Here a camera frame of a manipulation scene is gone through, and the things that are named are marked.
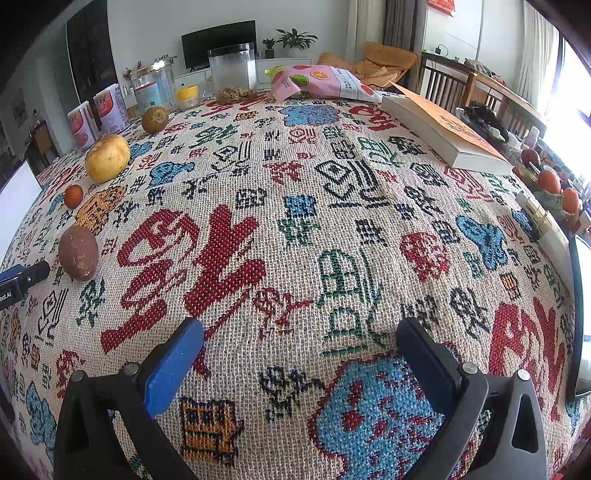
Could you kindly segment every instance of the tin can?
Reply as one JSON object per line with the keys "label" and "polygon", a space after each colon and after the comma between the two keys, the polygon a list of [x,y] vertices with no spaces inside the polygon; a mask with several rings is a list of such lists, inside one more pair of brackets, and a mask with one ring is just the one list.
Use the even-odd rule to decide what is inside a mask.
{"label": "tin can", "polygon": [[79,147],[87,149],[94,145],[98,139],[98,129],[88,102],[84,102],[68,113],[68,122]]}
{"label": "tin can", "polygon": [[114,83],[94,97],[105,135],[118,134],[129,126],[127,108],[118,83]]}

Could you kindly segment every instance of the red fruit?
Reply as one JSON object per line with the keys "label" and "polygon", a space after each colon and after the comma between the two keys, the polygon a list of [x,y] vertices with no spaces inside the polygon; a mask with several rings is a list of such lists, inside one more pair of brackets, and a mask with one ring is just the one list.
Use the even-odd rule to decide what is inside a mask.
{"label": "red fruit", "polygon": [[521,162],[526,167],[530,166],[530,163],[533,163],[536,167],[540,166],[540,156],[538,152],[532,150],[531,148],[526,148],[524,151],[521,152]]}

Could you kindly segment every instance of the yellow lid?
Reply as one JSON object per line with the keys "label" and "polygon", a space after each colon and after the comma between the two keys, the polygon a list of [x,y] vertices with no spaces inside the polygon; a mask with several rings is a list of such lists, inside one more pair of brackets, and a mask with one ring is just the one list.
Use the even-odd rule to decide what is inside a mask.
{"label": "yellow lid", "polygon": [[191,85],[177,90],[177,100],[186,100],[187,98],[196,97],[199,94],[197,85]]}

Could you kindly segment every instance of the lime illustration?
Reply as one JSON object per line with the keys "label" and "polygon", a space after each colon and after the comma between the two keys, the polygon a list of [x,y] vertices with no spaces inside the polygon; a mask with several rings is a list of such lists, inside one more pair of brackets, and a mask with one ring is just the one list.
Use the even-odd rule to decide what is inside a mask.
{"label": "lime illustration", "polygon": [[304,87],[308,85],[308,77],[306,75],[290,75],[290,79],[293,83],[295,83],[298,87]]}

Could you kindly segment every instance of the clear plastic container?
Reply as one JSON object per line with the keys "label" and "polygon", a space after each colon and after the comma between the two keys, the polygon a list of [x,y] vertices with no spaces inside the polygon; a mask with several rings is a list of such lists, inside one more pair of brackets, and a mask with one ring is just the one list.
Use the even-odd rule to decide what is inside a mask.
{"label": "clear plastic container", "polygon": [[136,70],[131,79],[140,115],[154,105],[164,107],[169,112],[178,109],[177,89],[174,86],[173,68],[169,60],[160,60]]}
{"label": "clear plastic container", "polygon": [[237,103],[256,96],[254,43],[242,43],[208,51],[216,100]]}
{"label": "clear plastic container", "polygon": [[178,107],[183,111],[199,106],[201,104],[199,87],[191,85],[177,90],[177,103]]}

